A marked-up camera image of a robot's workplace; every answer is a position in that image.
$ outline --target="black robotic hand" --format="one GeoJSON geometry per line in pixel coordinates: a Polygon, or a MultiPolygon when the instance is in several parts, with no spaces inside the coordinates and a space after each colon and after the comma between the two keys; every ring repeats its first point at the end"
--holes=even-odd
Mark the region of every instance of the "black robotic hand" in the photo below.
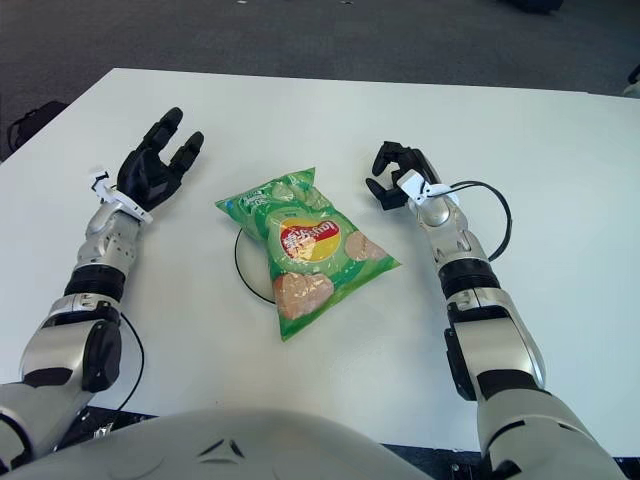
{"type": "Polygon", "coordinates": [[[389,190],[373,178],[367,178],[367,187],[380,201],[384,210],[399,208],[407,203],[409,197],[398,187],[398,180],[409,170],[415,170],[431,184],[440,183],[438,174],[417,148],[403,147],[396,142],[384,142],[373,162],[371,173],[376,177],[379,176],[390,163],[396,163],[399,168],[391,172],[393,187],[389,190]]]}
{"type": "Polygon", "coordinates": [[[118,172],[118,190],[147,212],[180,188],[182,176],[200,153],[204,135],[196,132],[178,149],[168,166],[160,160],[160,150],[167,145],[181,120],[182,110],[177,107],[169,110],[127,156],[118,172]]]}

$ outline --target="floor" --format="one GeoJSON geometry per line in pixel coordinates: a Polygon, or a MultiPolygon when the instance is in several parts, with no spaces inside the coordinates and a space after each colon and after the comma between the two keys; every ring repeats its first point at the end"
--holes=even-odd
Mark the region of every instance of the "floor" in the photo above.
{"type": "Polygon", "coordinates": [[[113,67],[617,95],[639,62],[637,0],[0,0],[0,159],[113,67]]]}

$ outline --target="chip bag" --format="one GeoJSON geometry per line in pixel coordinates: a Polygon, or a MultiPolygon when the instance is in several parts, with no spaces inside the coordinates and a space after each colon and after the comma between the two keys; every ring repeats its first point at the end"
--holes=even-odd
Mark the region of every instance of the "chip bag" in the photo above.
{"type": "Polygon", "coordinates": [[[333,208],[314,175],[315,168],[290,173],[216,202],[267,247],[283,340],[400,265],[333,208]]]}

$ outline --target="black arm joint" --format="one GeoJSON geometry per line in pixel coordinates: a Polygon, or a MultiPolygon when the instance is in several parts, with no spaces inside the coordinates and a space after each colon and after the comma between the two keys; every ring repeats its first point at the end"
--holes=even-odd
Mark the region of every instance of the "black arm joint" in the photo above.
{"type": "Polygon", "coordinates": [[[54,315],[45,322],[42,328],[88,322],[91,320],[106,320],[120,326],[120,312],[108,302],[98,302],[98,307],[95,310],[65,312],[54,315]]]}
{"type": "Polygon", "coordinates": [[[520,467],[511,460],[503,461],[500,465],[496,466],[494,470],[489,453],[482,457],[482,461],[480,462],[480,478],[507,480],[521,472],[520,467]]]}
{"type": "Polygon", "coordinates": [[[120,329],[111,322],[98,322],[87,337],[82,365],[82,390],[101,392],[120,375],[122,339],[120,329]]]}
{"type": "Polygon", "coordinates": [[[474,288],[500,288],[500,282],[489,262],[463,258],[449,262],[438,272],[445,298],[474,288]]]}
{"type": "Polygon", "coordinates": [[[488,370],[477,377],[480,391],[489,400],[505,390],[535,390],[551,395],[538,387],[534,378],[522,370],[488,370]]]}
{"type": "Polygon", "coordinates": [[[449,324],[453,327],[458,322],[474,322],[476,320],[490,320],[492,318],[510,317],[509,312],[499,305],[487,307],[471,308],[469,310],[458,310],[458,305],[451,302],[447,305],[447,316],[449,324]]]}
{"type": "Polygon", "coordinates": [[[456,386],[458,394],[465,400],[475,401],[476,392],[473,389],[473,384],[471,383],[469,370],[467,369],[467,364],[464,361],[462,348],[460,347],[460,341],[458,340],[456,331],[453,328],[447,328],[444,331],[444,340],[447,343],[447,360],[449,362],[449,369],[451,370],[453,383],[456,386]]]}
{"type": "Polygon", "coordinates": [[[124,273],[109,265],[86,265],[74,270],[64,294],[98,293],[119,302],[125,278],[124,273]]]}
{"type": "Polygon", "coordinates": [[[22,383],[33,388],[64,385],[71,378],[73,372],[68,368],[41,368],[27,373],[22,383]]]}

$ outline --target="round black wire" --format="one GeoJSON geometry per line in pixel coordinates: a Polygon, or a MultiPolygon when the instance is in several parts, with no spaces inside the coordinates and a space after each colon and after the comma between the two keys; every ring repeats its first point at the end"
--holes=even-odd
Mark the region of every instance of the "round black wire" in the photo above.
{"type": "Polygon", "coordinates": [[[240,271],[240,267],[238,266],[238,240],[240,240],[240,235],[242,234],[242,229],[240,229],[240,231],[238,232],[238,236],[236,237],[236,244],[233,247],[233,259],[236,262],[236,270],[238,271],[238,275],[240,275],[240,280],[242,280],[242,283],[244,283],[246,285],[246,287],[251,290],[251,292],[256,296],[256,297],[260,297],[262,300],[264,300],[265,302],[269,302],[271,305],[275,305],[276,302],[274,302],[273,300],[263,297],[262,295],[260,295],[258,292],[256,292],[251,285],[249,285],[249,283],[244,279],[244,277],[242,276],[242,272],[240,271]]]}
{"type": "Polygon", "coordinates": [[[124,399],[124,402],[122,402],[120,406],[115,410],[116,412],[121,411],[124,408],[124,406],[127,404],[127,402],[131,399],[133,394],[136,393],[138,385],[140,385],[140,380],[142,379],[142,372],[144,371],[144,347],[142,346],[142,341],[138,336],[138,332],[136,332],[136,329],[133,328],[133,325],[131,324],[129,319],[125,316],[125,314],[120,312],[120,316],[125,322],[127,322],[127,325],[129,325],[129,328],[131,329],[133,336],[136,337],[136,341],[138,342],[138,347],[140,347],[140,371],[138,372],[138,378],[136,380],[136,383],[133,385],[133,388],[129,392],[129,395],[127,395],[127,398],[124,399]]]}
{"type": "Polygon", "coordinates": [[[443,195],[448,195],[448,194],[453,193],[453,192],[459,192],[460,190],[464,190],[465,188],[471,188],[471,187],[484,187],[484,188],[490,190],[496,197],[498,197],[498,200],[500,200],[500,203],[502,204],[502,207],[504,208],[504,213],[507,216],[507,227],[505,229],[504,237],[502,239],[502,242],[500,242],[500,245],[498,245],[498,248],[496,248],[496,251],[493,252],[491,255],[489,255],[489,261],[492,262],[496,258],[498,258],[500,255],[502,255],[504,253],[504,251],[507,249],[507,247],[509,246],[509,241],[511,240],[511,229],[512,229],[512,225],[513,225],[513,218],[511,216],[511,209],[509,208],[509,204],[507,203],[507,199],[504,198],[504,195],[502,195],[502,193],[500,193],[500,191],[497,188],[492,187],[488,183],[479,182],[477,180],[465,180],[463,182],[457,182],[457,183],[451,184],[451,190],[448,190],[448,191],[442,192],[442,193],[438,193],[436,195],[427,195],[427,198],[442,197],[443,195]]]}

